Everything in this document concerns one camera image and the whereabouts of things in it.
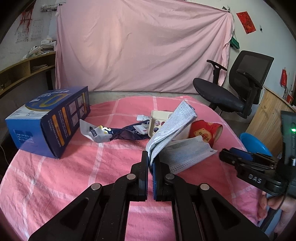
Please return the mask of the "person's right hand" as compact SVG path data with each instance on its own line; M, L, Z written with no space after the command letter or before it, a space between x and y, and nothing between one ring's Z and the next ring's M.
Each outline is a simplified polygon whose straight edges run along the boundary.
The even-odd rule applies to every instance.
M267 198L266 193L263 191L262 196L259 199L259 207L257 218L259 221L267 217L267 207L272 209L280 209L282 211L280 221L274 229L274 232L280 235L295 213L295 199L292 197L286 197L284 200L283 196Z

